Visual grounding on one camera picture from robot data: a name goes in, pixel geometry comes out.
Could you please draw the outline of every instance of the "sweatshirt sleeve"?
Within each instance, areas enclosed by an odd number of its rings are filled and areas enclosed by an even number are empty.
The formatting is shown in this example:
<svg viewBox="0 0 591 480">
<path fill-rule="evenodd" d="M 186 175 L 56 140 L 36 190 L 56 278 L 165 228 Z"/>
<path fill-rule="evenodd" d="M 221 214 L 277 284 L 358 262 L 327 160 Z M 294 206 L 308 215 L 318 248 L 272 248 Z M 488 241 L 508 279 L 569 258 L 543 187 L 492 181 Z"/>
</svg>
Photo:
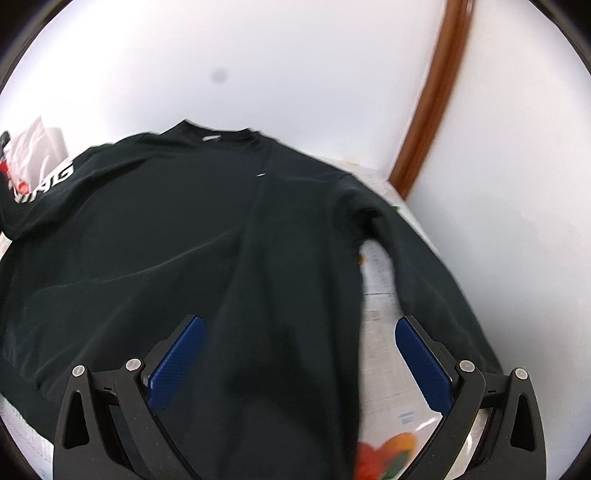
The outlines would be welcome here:
<svg viewBox="0 0 591 480">
<path fill-rule="evenodd" d="M 413 315 L 457 360 L 468 359 L 482 371 L 501 373 L 501 364 L 456 281 L 396 208 L 351 175 L 339 180 L 331 197 L 340 228 L 358 245 L 368 238 L 377 240 L 392 259 L 402 312 Z"/>
</svg>

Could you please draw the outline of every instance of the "brown wooden trim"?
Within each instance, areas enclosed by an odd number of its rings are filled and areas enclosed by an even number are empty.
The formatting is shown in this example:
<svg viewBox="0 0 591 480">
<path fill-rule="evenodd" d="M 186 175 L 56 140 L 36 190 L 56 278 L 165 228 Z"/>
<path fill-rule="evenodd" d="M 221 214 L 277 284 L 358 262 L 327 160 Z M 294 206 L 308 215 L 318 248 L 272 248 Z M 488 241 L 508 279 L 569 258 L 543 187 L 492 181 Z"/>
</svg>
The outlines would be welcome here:
<svg viewBox="0 0 591 480">
<path fill-rule="evenodd" d="M 425 162 L 456 83 L 475 0 L 447 0 L 429 75 L 389 182 L 405 199 Z"/>
</svg>

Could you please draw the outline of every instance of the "white wall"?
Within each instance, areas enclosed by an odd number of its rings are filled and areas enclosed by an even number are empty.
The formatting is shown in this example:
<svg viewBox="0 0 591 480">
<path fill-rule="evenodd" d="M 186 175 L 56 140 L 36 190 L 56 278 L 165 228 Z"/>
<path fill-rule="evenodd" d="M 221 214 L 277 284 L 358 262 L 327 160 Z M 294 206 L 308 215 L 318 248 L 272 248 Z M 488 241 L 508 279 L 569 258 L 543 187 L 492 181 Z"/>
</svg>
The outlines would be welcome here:
<svg viewBox="0 0 591 480">
<path fill-rule="evenodd" d="M 251 127 L 386 174 L 427 77 L 444 0 L 74 0 L 0 95 L 73 153 L 183 118 Z"/>
<path fill-rule="evenodd" d="M 548 478 L 591 433 L 591 76 L 528 0 L 480 0 L 408 204 L 505 369 L 530 371 Z"/>
</svg>

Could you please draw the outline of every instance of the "blue gripper pad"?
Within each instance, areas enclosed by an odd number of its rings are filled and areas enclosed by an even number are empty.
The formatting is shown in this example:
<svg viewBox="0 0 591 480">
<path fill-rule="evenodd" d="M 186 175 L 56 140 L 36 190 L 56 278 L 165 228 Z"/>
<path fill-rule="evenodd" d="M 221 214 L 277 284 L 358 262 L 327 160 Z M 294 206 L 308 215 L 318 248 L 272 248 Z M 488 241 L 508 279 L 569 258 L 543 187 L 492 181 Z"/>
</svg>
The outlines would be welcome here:
<svg viewBox="0 0 591 480">
<path fill-rule="evenodd" d="M 445 370 L 421 340 L 410 323 L 402 318 L 396 324 L 396 345 L 407 363 L 429 408 L 447 415 L 453 405 L 452 384 Z"/>
<path fill-rule="evenodd" d="M 195 317 L 158 364 L 148 383 L 147 403 L 153 413 L 170 404 L 195 361 L 204 337 L 205 324 Z"/>
</svg>

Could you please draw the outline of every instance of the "red graphic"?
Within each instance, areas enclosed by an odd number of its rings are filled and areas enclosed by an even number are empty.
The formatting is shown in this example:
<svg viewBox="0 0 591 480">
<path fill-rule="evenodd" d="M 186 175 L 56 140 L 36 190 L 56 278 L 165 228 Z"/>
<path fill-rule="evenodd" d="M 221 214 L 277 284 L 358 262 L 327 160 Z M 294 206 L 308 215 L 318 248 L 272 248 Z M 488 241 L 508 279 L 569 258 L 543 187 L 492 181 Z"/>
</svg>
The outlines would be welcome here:
<svg viewBox="0 0 591 480">
<path fill-rule="evenodd" d="M 17 192 L 23 195 L 28 195 L 30 192 L 29 184 L 26 181 L 20 181 L 17 185 Z"/>
<path fill-rule="evenodd" d="M 416 447 L 411 432 L 399 433 L 377 449 L 358 442 L 355 480 L 394 480 L 410 463 Z"/>
</svg>

